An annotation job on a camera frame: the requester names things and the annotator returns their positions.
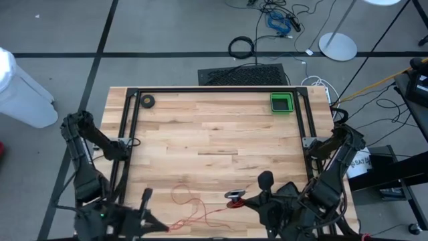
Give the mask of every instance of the yellow cable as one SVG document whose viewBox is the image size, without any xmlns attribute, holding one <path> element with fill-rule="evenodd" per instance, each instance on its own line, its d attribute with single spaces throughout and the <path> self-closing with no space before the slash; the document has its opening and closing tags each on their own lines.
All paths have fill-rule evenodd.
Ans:
<svg viewBox="0 0 428 241">
<path fill-rule="evenodd" d="M 428 61 L 428 58 L 425 58 L 424 60 L 422 60 L 422 62 L 424 62 L 424 63 L 427 62 L 427 61 Z M 398 72 L 396 74 L 393 74 L 392 76 L 389 76 L 389 77 L 387 77 L 387 78 L 385 78 L 385 79 L 383 79 L 383 80 L 381 80 L 379 82 L 376 82 L 376 83 L 374 83 L 374 84 L 372 84 L 370 86 L 367 86 L 366 88 L 363 88 L 362 90 L 357 91 L 354 94 L 351 94 L 350 96 L 347 96 L 346 98 L 343 98 L 338 104 L 340 104 L 341 102 L 344 102 L 345 100 L 349 100 L 350 98 L 352 98 L 352 97 L 354 97 L 356 95 L 359 95 L 359 94 L 363 93 L 366 90 L 369 90 L 369 89 L 374 88 L 374 87 L 376 87 L 376 86 L 378 86 L 380 84 L 383 84 L 386 81 L 388 81 L 388 80 L 394 78 L 395 76 L 398 76 L 399 74 L 402 74 L 402 73 L 404 73 L 404 72 L 406 72 L 406 71 L 408 71 L 410 69 L 411 69 L 411 67 L 408 67 L 407 69 L 405 69 L 403 71 L 400 71 L 400 72 Z"/>
</svg>

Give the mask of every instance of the green container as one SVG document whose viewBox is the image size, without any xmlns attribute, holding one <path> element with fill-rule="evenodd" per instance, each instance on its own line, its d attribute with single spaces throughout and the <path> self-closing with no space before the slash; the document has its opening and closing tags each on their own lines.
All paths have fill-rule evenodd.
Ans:
<svg viewBox="0 0 428 241">
<path fill-rule="evenodd" d="M 294 111 L 294 101 L 292 93 L 271 93 L 270 102 L 274 114 L 288 114 Z"/>
</svg>

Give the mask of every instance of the white trash can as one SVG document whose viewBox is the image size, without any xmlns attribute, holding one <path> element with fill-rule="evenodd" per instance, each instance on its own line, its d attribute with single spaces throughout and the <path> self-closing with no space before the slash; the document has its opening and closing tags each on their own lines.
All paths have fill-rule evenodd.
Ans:
<svg viewBox="0 0 428 241">
<path fill-rule="evenodd" d="M 44 128 L 58 120 L 53 101 L 53 96 L 16 64 L 13 55 L 0 48 L 0 112 Z"/>
</svg>

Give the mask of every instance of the wooden table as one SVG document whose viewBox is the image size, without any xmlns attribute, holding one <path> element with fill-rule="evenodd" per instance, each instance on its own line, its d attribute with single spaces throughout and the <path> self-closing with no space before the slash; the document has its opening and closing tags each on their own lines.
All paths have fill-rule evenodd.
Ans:
<svg viewBox="0 0 428 241">
<path fill-rule="evenodd" d="M 126 89 L 112 87 L 108 94 L 101 124 L 101 131 L 107 137 L 118 136 Z M 311 86 L 308 92 L 317 135 L 329 137 L 333 121 L 325 91 L 323 87 Z M 224 194 L 231 189 L 246 189 L 246 197 L 258 194 L 257 176 L 265 170 L 274 173 L 273 191 L 289 181 L 302 190 L 308 178 L 296 112 L 273 115 L 268 92 L 152 95 L 155 106 L 139 110 L 135 137 L 141 140 L 141 145 L 132 151 L 124 203 L 138 208 L 144 188 L 151 187 L 154 193 L 148 207 L 160 221 L 170 226 L 196 211 L 193 218 L 201 219 L 169 233 L 147 236 L 267 237 L 258 214 L 247 207 L 213 212 L 207 216 L 211 227 L 208 226 L 203 204 L 196 199 L 203 200 L 208 212 L 223 209 L 228 202 Z M 306 120 L 303 101 L 300 105 Z M 100 158 L 95 164 L 110 177 L 111 161 Z M 180 184 L 189 187 L 191 194 Z M 345 187 L 348 193 L 345 217 L 358 231 L 347 182 Z M 176 202 L 194 199 L 176 204 L 172 191 Z"/>
</svg>

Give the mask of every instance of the floor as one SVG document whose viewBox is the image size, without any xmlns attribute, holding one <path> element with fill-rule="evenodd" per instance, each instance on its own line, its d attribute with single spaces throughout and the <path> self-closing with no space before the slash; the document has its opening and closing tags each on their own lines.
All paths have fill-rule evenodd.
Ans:
<svg viewBox="0 0 428 241">
<path fill-rule="evenodd" d="M 288 7 L 297 2 L 287 1 Z M 315 2 L 299 1 L 311 9 Z M 315 13 L 299 16 L 305 31 L 296 42 L 297 51 L 310 46 L 333 2 L 325 0 L 318 4 Z M 344 96 L 348 96 L 408 67 L 413 56 L 428 56 L 428 44 L 417 45 L 428 31 L 412 3 L 404 8 L 374 52 L 370 52 L 406 2 L 402 0 L 390 7 L 356 2 L 340 30 L 358 46 L 360 53 L 351 61 L 335 62 L 320 57 L 317 41 L 311 47 L 313 56 L 302 55 L 300 60 L 288 55 L 271 59 L 280 52 L 296 52 L 294 42 L 298 34 L 292 31 L 293 39 L 260 41 L 258 51 L 274 53 L 270 53 L 271 58 L 260 57 L 259 62 L 283 64 L 293 85 L 299 85 L 306 77 L 307 67 L 309 75 L 320 76 L 342 92 L 366 60 L 365 56 L 370 56 L 345 92 Z M 227 3 L 245 7 L 246 1 Z M 337 26 L 350 3 L 351 0 L 341 0 L 334 4 L 320 36 Z M 421 4 L 428 11 L 428 2 Z M 198 69 L 253 62 L 227 57 L 227 46 L 240 35 L 253 38 L 258 18 L 258 11 L 234 9 L 224 0 L 2 0 L 0 46 L 13 52 L 17 63 L 53 94 L 60 120 L 85 108 L 93 113 L 99 125 L 110 86 L 194 86 L 198 85 Z M 275 32 L 261 23 L 258 36 L 266 34 Z M 236 50 L 245 51 L 246 47 L 237 44 Z M 353 113 L 374 96 L 369 94 L 345 102 L 343 107 Z M 383 98 L 403 103 L 393 90 L 383 94 Z M 359 127 L 385 116 L 393 117 L 396 111 L 372 103 L 350 119 L 349 124 Z M 59 131 L 60 120 L 50 127 L 34 129 L 0 115 L 0 138 L 7 149 L 0 160 L 1 241 L 37 239 L 66 152 Z M 399 126 L 399 123 L 380 122 L 359 131 L 365 134 L 367 143 L 372 143 Z M 392 145 L 395 153 L 402 155 L 427 150 L 419 129 L 412 126 L 405 126 L 376 144 L 383 145 Z M 428 211 L 428 197 L 423 195 L 428 187 L 420 185 L 413 190 Z M 73 205 L 73 199 L 69 188 L 61 204 Z M 374 234 L 406 224 L 377 237 L 428 239 L 428 233 L 419 236 L 408 233 L 407 224 L 415 222 L 415 218 L 406 202 L 379 202 L 369 193 L 355 193 L 354 202 L 362 232 Z M 71 236 L 73 215 L 58 210 L 49 238 Z"/>
</svg>

